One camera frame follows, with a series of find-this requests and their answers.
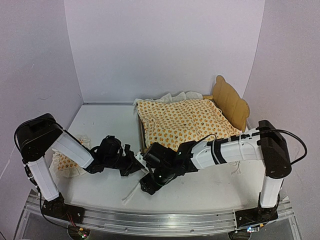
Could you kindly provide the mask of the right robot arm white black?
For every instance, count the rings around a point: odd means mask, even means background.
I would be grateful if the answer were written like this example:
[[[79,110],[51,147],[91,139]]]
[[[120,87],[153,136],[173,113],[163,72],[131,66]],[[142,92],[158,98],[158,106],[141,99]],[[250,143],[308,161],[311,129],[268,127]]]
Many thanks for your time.
[[[177,150],[154,142],[143,155],[148,174],[140,181],[140,188],[149,195],[186,173],[193,173],[212,166],[240,161],[262,161],[264,179],[259,193],[258,206],[252,209],[252,218],[262,222],[278,204],[284,178],[292,166],[308,153],[304,141],[283,129],[276,129],[268,120],[261,120],[258,127],[238,135],[216,138],[206,137],[188,141]]]

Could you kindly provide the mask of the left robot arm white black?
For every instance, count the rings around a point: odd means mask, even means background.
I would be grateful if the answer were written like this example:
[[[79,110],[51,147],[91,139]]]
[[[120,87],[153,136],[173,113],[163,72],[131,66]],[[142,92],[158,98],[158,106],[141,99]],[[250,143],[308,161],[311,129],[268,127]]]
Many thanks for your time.
[[[50,170],[53,160],[48,160],[48,157],[60,153],[92,175],[113,169],[118,170],[122,177],[127,177],[145,168],[142,155],[135,154],[129,144],[122,144],[115,136],[108,135],[99,145],[88,148],[50,113],[21,123],[13,138],[28,179],[49,202],[47,209],[57,219],[67,214],[67,207],[58,200],[61,192]]]

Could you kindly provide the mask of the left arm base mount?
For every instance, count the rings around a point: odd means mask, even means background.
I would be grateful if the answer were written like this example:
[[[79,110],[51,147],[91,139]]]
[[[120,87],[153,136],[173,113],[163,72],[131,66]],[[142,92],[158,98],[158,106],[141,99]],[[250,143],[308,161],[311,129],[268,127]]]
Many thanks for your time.
[[[57,198],[51,201],[45,200],[41,205],[41,212],[51,218],[81,224],[84,219],[85,209],[65,203],[65,199],[60,193]]]

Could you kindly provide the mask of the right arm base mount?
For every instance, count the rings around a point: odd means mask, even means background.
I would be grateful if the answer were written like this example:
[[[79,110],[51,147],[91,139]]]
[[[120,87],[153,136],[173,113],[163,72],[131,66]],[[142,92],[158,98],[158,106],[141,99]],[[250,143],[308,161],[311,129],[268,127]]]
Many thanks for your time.
[[[280,196],[278,195],[274,207],[264,208],[258,202],[257,207],[235,211],[235,229],[243,230],[249,227],[260,226],[261,224],[266,225],[271,221],[277,220],[279,202]]]

